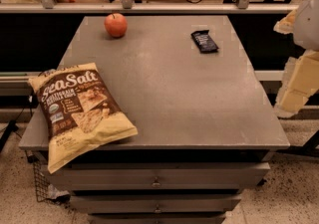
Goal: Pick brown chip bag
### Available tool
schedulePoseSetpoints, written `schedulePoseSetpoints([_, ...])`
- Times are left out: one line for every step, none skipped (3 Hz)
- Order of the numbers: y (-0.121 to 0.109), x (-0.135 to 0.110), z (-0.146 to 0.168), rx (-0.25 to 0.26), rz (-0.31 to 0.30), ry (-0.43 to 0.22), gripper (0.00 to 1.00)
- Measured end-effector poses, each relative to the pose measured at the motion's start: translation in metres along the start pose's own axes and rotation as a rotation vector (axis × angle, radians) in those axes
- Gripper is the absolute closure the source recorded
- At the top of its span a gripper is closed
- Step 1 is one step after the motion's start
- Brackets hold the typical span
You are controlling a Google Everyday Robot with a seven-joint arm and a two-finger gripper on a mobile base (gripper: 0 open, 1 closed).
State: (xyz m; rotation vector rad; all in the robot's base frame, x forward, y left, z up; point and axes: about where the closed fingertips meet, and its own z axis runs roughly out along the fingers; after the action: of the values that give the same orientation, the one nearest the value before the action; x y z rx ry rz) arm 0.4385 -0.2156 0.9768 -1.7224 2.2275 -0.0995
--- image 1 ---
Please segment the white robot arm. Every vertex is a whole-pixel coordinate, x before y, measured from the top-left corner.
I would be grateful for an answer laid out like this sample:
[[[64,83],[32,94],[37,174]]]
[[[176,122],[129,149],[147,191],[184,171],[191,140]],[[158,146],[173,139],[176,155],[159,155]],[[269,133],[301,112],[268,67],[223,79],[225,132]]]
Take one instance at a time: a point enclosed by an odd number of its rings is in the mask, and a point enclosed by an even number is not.
[[[303,0],[273,30],[292,34],[294,44],[304,49],[300,57],[290,57],[285,64],[282,86],[275,100],[276,115],[289,118],[298,114],[319,91],[319,0]]]

